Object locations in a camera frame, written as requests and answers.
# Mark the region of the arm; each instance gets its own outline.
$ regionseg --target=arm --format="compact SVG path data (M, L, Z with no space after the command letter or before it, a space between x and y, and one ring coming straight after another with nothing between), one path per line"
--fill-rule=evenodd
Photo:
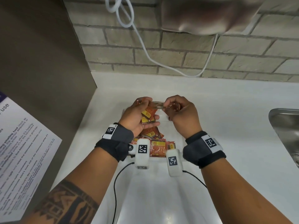
M144 128L158 126L155 122L142 125L141 112L152 98L144 97L142 103L134 102L121 117L119 124L133 132L134 137ZM24 224L68 224L91 223L118 162L129 154L129 150L116 157L109 150L96 147L64 180L62 180L40 202L35 210L21 223Z
M167 107L173 101L179 102L182 109L178 112L171 109L164 111L173 121L177 131L188 140L202 131L196 107L185 97L179 95L167 98L164 106ZM215 208L224 224L291 224L279 210L245 181L225 158L212 162L201 171Z

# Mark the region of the hand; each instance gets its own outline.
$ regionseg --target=hand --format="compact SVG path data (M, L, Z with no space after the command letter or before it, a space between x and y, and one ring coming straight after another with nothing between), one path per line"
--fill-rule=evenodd
M143 129L156 127L156 126L160 125L160 122L154 122L154 123L148 123L148 124L141 123L141 118L142 118L141 112L143 112L147 108L150 101L152 101L151 97L137 98L136 101L132 104L132 106L128 107L125 110L123 116L121 117L121 119L118 122L123 127L132 131L134 134L134 137L138 136Z
M178 112L171 108L165 108L163 111L169 116L169 119L173 121L176 130L185 139L202 131L195 105L188 101L185 97L175 95L167 98L163 106L167 107L174 101L181 105L181 109Z

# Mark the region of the gray panel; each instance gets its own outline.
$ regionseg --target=gray panel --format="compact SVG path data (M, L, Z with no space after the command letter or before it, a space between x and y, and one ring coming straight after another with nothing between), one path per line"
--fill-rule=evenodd
M0 0L0 91L62 139L26 214L58 173L96 85L62 0Z

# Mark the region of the person's left hand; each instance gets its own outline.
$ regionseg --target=person's left hand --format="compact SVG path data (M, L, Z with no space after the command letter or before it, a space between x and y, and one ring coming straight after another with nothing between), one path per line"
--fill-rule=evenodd
M151 97L137 98L136 101L132 104L132 106L128 107L125 110L123 116L118 121L118 123L121 124L123 127L132 131L134 137L138 136L143 129L156 127L160 125L160 122L154 122L148 124L141 123L141 118L142 118L141 112L143 112L147 108L150 101L152 101ZM157 120L159 119L159 116L155 115L154 118L155 120Z

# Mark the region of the purple header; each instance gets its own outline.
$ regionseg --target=purple header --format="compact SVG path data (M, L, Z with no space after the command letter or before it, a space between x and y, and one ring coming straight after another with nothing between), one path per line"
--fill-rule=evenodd
M1 91L0 91L0 103L5 99L7 98L7 96L5 94L3 94Z

